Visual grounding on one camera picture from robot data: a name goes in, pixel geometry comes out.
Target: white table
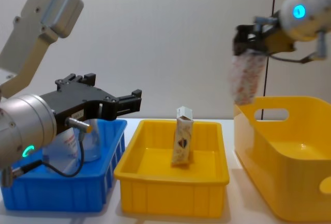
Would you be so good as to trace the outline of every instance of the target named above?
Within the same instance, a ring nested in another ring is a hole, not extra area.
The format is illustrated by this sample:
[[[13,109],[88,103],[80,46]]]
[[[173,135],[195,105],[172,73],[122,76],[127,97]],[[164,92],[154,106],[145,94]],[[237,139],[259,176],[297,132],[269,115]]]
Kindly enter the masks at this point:
[[[128,145],[141,119],[126,119],[125,144]],[[169,216],[126,215],[122,213],[119,181],[108,195],[107,204],[101,213],[22,212],[5,209],[0,196],[0,223],[31,224],[151,224],[151,223],[286,223],[277,219],[268,208],[234,153],[233,120],[202,120],[222,125],[225,152],[227,155],[230,183],[223,215],[220,219],[199,219]]]

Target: white wall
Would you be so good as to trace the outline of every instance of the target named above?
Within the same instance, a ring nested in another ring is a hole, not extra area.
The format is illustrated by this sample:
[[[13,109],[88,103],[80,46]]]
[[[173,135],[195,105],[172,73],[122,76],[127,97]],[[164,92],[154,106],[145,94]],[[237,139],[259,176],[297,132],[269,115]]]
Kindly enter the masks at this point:
[[[0,0],[1,47],[25,1]],[[197,118],[232,118],[235,27],[270,15],[273,0],[83,1],[71,35],[51,45],[24,93],[44,94],[56,79],[94,72],[97,86],[115,96],[143,90],[141,112],[129,116],[174,117],[186,105]]]

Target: yellow plastic bin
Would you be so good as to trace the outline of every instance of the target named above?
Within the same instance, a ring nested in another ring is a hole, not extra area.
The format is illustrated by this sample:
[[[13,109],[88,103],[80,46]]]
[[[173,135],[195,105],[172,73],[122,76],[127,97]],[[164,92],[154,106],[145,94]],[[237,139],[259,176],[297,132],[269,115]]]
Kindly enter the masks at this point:
[[[286,109],[284,121],[257,121]],[[235,106],[235,150],[273,212],[289,221],[331,221],[331,105],[313,97],[258,97]]]
[[[190,164],[172,167],[176,121],[145,120],[114,175],[122,210],[130,213],[219,217],[229,183],[221,125],[194,122]]]

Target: plastic bottle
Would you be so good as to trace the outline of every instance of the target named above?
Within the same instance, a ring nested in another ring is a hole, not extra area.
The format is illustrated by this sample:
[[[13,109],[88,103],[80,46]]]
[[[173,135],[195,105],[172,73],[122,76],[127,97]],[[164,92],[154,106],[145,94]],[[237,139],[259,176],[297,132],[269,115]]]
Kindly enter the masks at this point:
[[[94,161],[101,157],[101,146],[99,139],[98,119],[86,120],[85,123],[92,125],[91,133],[86,133],[83,140],[84,162]]]
[[[42,149],[43,160],[63,173],[75,172],[80,164],[78,140],[73,128],[58,134],[51,144]]]

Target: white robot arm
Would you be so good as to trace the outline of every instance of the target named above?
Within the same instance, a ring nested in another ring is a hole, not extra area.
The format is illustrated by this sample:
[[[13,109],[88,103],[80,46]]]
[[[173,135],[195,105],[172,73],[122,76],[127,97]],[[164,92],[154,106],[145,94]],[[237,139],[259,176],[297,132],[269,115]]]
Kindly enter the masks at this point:
[[[0,54],[0,90],[9,98],[30,84],[48,46],[66,38],[80,15],[82,0],[27,0]]]
[[[305,64],[327,57],[325,35],[331,30],[331,0],[285,0],[273,16],[255,17],[253,25],[240,25],[233,39],[231,90],[236,104],[252,103],[264,57]],[[274,56],[295,50],[296,41],[317,40],[316,50],[302,59]]]

